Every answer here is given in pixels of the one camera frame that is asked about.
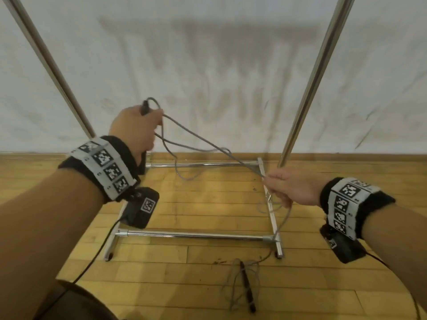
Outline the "person's left hand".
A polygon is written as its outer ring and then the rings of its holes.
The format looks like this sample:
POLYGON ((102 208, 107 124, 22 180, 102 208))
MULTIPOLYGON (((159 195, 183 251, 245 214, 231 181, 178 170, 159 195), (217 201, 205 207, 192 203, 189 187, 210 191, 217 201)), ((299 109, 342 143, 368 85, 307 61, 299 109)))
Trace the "person's left hand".
POLYGON ((109 136, 122 140, 134 157, 138 158, 147 151, 147 114, 141 114, 142 105, 123 109, 113 120, 109 136))

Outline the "person's right hand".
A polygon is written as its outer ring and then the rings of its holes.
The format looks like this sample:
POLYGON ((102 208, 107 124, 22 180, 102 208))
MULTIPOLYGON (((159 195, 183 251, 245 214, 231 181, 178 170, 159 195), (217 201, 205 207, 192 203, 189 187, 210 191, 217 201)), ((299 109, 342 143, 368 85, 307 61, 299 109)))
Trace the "person's right hand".
POLYGON ((270 172, 290 172, 293 203, 306 206, 320 206, 320 196, 331 177, 322 173, 305 172, 290 167, 276 168, 270 172))

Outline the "grey jump rope black handles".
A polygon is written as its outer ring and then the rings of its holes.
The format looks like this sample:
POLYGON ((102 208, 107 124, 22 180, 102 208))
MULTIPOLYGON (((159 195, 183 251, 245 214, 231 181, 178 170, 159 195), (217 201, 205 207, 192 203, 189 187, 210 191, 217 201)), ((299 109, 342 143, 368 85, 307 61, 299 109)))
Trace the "grey jump rope black handles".
MULTIPOLYGON (((141 115, 142 115, 142 116, 144 116, 144 115, 146 115, 146 114, 148 114, 148 113, 150 113, 150 112, 152 111, 152 110, 150 109, 150 107, 149 107, 149 101, 153 101, 153 102, 156 104, 156 106, 157 106, 157 108, 158 108, 158 109, 160 109, 160 108, 161 108, 161 107, 160 107, 160 105, 159 105, 159 103, 157 102, 157 100, 155 100, 153 97, 148 97, 146 100, 144 100, 144 101, 142 102, 142 105, 141 105, 141 107, 140 107, 140 113, 141 113, 141 115)), ((179 147, 182 147, 182 148, 187 148, 187 149, 196 150, 196 151, 198 151, 198 152, 213 152, 213 151, 217 150, 217 151, 219 151, 219 152, 221 152, 221 153, 225 154, 226 156, 228 156, 228 157, 229 157, 229 158, 231 158, 232 160, 234 160, 234 161, 238 162, 241 166, 244 166, 244 167, 248 168, 249 170, 251 170, 252 172, 254 172, 256 175, 260 176, 262 179, 264 178, 264 174, 262 174, 263 172, 261 172, 260 167, 258 167, 258 169, 256 169, 255 167, 253 167, 253 166, 251 166, 251 165, 249 165, 249 164, 247 164, 247 163, 243 162, 242 160, 240 160, 240 159, 236 158, 235 156, 233 156, 233 155, 232 155, 232 153, 231 153, 231 151, 230 151, 230 150, 228 150, 227 148, 223 148, 223 147, 218 147, 218 146, 216 146, 215 144, 211 143, 210 141, 206 140, 205 138, 203 138, 203 137, 201 137, 201 136, 197 135, 196 133, 194 133, 194 132, 190 131, 188 128, 184 127, 182 124, 178 123, 178 122, 177 122, 176 120, 174 120, 173 118, 171 118, 171 117, 169 117, 169 116, 167 116, 167 115, 164 115, 163 117, 165 117, 165 118, 169 119, 170 121, 172 121, 173 123, 175 123, 177 126, 179 126, 179 127, 180 127, 180 128, 182 128, 183 130, 185 130, 186 132, 188 132, 189 134, 191 134, 191 135, 195 136, 196 138, 198 138, 198 139, 202 140, 202 141, 203 141, 203 142, 205 142, 206 144, 208 144, 208 145, 210 145, 210 146, 212 146, 212 147, 213 147, 213 149, 211 149, 211 150, 204 150, 204 149, 199 149, 199 148, 195 148, 195 147, 191 147, 191 146, 187 146, 187 145, 183 145, 183 144, 178 144, 178 143, 176 143, 176 142, 169 141, 169 140, 167 140, 167 139, 164 137, 164 129, 163 129, 163 127, 161 127, 161 135, 159 135, 159 134, 155 133, 155 136, 162 140, 163 146, 164 146, 164 148, 166 149, 166 151, 167 151, 170 155, 172 155, 172 156, 173 156, 173 158, 175 159, 175 161, 174 161, 175 171, 176 171, 177 175, 178 175, 180 178, 182 178, 183 180, 193 180, 193 179, 195 179, 197 176, 192 177, 192 178, 185 178, 185 177, 182 177, 182 176, 179 174, 179 172, 178 172, 178 165, 177 165, 177 164, 178 164, 178 163, 177 163, 177 161, 178 161, 178 157, 177 157, 177 155, 175 155, 171 150, 169 150, 169 148, 168 148, 168 146, 166 145, 166 143, 169 143, 169 144, 172 144, 172 145, 176 145, 176 146, 179 146, 179 147)), ((272 238, 274 239, 274 241, 275 241, 275 242, 276 242, 276 239, 278 238, 278 235, 279 235, 279 231, 280 231, 280 229, 281 229, 281 228, 285 225, 285 223, 287 222, 287 220, 288 220, 288 218, 289 218, 289 216, 290 216, 290 214, 291 214, 291 211, 292 211, 292 204, 289 206, 289 208, 288 208, 288 210, 287 210, 287 213, 286 213, 286 216, 284 217, 284 219, 283 219, 283 221, 281 222, 280 226, 277 226, 277 229, 276 229, 276 230, 274 230, 274 233, 273 233, 273 235, 272 235, 272 238)), ((247 304, 248 304, 249 312, 250 312, 250 313, 252 313, 252 314, 255 314, 255 313, 256 313, 257 309, 256 309, 256 305, 255 305, 255 298, 254 298, 254 294, 253 294, 253 291, 252 291, 252 289, 251 289, 250 282, 249 282, 248 275, 247 275, 247 272, 246 272, 246 271, 247 271, 247 270, 251 270, 252 272, 254 272, 254 274, 255 274, 256 276, 258 276, 258 272, 259 272, 259 264, 260 264, 261 262, 265 261, 267 258, 269 258, 269 257, 270 257, 270 255, 272 254, 272 251, 273 251, 273 250, 272 250, 272 248, 271 248, 271 249, 270 249, 270 252, 269 252, 269 253, 268 253, 268 255, 266 255, 265 257, 260 257, 260 259, 259 259, 259 260, 251 261, 251 262, 248 262, 248 263, 246 263, 246 264, 245 264, 242 260, 240 260, 239 258, 236 258, 236 259, 233 261, 232 266, 233 266, 233 265, 235 265, 235 264, 237 264, 237 263, 239 264, 239 271, 238 271, 238 273, 236 273, 236 275, 234 276, 234 279, 233 279, 232 290, 231 290, 231 297, 230 297, 230 300, 229 300, 229 310, 230 310, 230 311, 235 310, 235 306, 238 304, 239 300, 242 298, 242 296, 243 296, 243 294, 244 294, 244 295, 245 295, 245 297, 246 297, 247 304), (253 270, 253 269, 252 269, 252 267, 253 267, 253 266, 256 266, 256 267, 257 267, 257 270, 253 270), (240 276, 241 276, 241 278, 242 278, 242 284, 243 284, 244 292, 243 292, 243 293, 241 293, 238 297, 235 297, 235 286, 236 286, 236 281, 237 281, 237 277, 238 277, 238 275, 240 275, 240 276)))

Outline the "person's right forearm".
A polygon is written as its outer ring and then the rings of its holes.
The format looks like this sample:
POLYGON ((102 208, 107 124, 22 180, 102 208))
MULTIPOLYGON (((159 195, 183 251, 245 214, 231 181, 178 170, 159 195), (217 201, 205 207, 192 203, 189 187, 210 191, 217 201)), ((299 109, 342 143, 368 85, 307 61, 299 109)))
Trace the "person's right forearm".
POLYGON ((391 204, 366 218, 362 238, 427 312, 427 217, 391 204))

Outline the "person's left forearm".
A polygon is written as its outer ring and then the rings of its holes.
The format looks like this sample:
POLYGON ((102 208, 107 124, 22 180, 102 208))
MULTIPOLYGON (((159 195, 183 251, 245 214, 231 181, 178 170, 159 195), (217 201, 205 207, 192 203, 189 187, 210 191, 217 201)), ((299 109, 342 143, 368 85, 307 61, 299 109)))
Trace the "person's left forearm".
POLYGON ((32 320, 104 204, 82 174, 56 170, 0 206, 0 320, 32 320))

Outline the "left black wristband with markers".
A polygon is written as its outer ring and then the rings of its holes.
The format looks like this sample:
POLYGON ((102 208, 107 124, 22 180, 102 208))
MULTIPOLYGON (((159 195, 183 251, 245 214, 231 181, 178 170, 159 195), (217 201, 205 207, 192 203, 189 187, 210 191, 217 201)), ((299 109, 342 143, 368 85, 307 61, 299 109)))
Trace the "left black wristband with markers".
POLYGON ((135 198, 138 166, 128 146, 115 136, 95 137, 72 150, 58 169, 71 169, 92 182, 104 202, 135 198))

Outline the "black wristband with markers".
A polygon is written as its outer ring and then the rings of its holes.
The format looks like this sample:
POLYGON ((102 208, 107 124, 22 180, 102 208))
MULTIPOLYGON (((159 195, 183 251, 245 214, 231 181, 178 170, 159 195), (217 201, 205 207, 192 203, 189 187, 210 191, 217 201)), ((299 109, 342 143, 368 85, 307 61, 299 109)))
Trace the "black wristband with markers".
POLYGON ((95 137, 72 150, 58 169, 71 169, 92 182, 104 202, 135 198, 138 166, 128 146, 115 136, 95 137))
POLYGON ((334 178, 323 187, 319 198, 327 227, 353 241, 362 239, 362 227, 369 215, 395 202, 379 187, 354 177, 334 178))

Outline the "right black wristband with markers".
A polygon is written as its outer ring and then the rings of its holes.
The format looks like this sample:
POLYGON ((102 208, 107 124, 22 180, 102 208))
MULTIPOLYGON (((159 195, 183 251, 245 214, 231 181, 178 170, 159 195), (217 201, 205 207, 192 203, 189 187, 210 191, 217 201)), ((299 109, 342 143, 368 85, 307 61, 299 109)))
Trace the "right black wristband with markers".
POLYGON ((379 187, 354 177, 334 178, 323 187, 319 198, 327 227, 353 241, 362 239, 362 227, 369 215, 395 202, 379 187))

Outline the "white cloth backdrop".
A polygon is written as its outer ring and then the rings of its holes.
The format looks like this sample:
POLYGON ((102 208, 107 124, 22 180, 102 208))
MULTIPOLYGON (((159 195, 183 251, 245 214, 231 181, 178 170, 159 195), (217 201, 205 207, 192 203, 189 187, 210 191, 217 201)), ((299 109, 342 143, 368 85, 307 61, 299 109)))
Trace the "white cloth backdrop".
MULTIPOLYGON (((338 0, 20 0, 84 118, 280 153, 338 0)), ((427 0, 355 0, 293 153, 427 154, 427 0)))

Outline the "silver metal clothes rack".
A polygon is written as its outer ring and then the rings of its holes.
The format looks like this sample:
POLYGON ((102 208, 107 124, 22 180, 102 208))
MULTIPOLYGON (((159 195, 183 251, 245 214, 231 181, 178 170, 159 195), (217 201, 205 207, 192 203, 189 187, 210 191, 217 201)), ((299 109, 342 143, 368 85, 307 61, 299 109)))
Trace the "silver metal clothes rack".
MULTIPOLYGON (((71 88, 66 82, 64 76, 62 75, 59 67, 57 66, 54 58, 52 57, 50 51, 48 50, 45 42, 40 36, 38 30, 36 29, 33 21, 29 17, 29 14, 25 10, 23 4, 20 0, 2 0, 6 5, 9 13, 14 18, 21 32, 29 42, 30 46, 33 48, 34 53, 37 55, 40 63, 45 68, 47 74, 50 76, 52 82, 56 86, 57 90, 60 92, 61 96, 67 103, 71 112, 75 116, 77 122, 82 127, 85 134, 93 138, 95 132, 89 123, 87 117, 85 116, 83 109, 79 105, 76 97, 74 96, 71 88)), ((300 133, 302 125, 305 121, 309 108, 314 100, 314 97, 317 93, 318 87, 321 83, 325 70, 329 64, 330 58, 334 52, 336 44, 339 40, 340 34, 344 28, 344 25, 347 21, 347 18, 350 14, 350 10, 353 6, 355 0, 338 0, 335 6, 333 16, 330 20, 327 32, 325 33, 321 48, 318 52, 315 64, 313 66, 310 78, 308 80, 307 86, 303 93, 301 103, 298 107, 296 116, 293 120, 290 133, 287 137, 286 144, 284 146, 282 155, 280 157, 278 165, 280 167, 284 166, 286 161, 289 159, 290 154, 293 150, 293 147, 296 143, 297 137, 300 133)), ((265 174, 264 162, 260 157, 257 161, 243 161, 256 169, 260 167, 262 174, 265 174)), ((237 166, 240 165, 238 162, 210 162, 210 163, 178 163, 178 167, 227 167, 227 166, 237 166)), ((174 164, 171 163, 151 163, 146 164, 146 159, 143 159, 143 168, 166 168, 174 167, 174 164)), ((270 218, 272 231, 277 229, 278 225, 275 217, 275 210, 273 208, 273 202, 271 196, 268 196, 269 192, 264 187, 265 196, 266 196, 266 205, 267 205, 267 215, 270 218)), ((276 242, 272 238, 272 235, 269 236, 249 236, 249 235, 233 235, 233 234, 218 234, 218 233, 196 233, 196 232, 165 232, 165 231, 130 231, 130 230, 121 230, 120 229, 120 217, 124 211, 125 205, 123 205, 120 210, 117 221, 114 226, 111 228, 109 235, 105 238, 102 248, 104 248, 103 260, 108 262, 114 256, 114 246, 117 237, 120 236, 146 236, 146 237, 160 237, 160 238, 202 238, 202 239, 226 239, 226 240, 237 240, 237 241, 258 241, 266 242, 272 245, 272 253, 274 253, 275 258, 283 259, 285 257, 283 244, 280 237, 276 239, 276 242)))

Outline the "person's dark trousers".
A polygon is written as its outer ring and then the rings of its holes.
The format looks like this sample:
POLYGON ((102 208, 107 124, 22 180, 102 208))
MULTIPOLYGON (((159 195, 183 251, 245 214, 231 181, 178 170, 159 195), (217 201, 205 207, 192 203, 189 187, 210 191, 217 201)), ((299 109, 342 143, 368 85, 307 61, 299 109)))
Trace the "person's dark trousers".
POLYGON ((33 320, 119 320, 84 288, 56 280, 33 320))

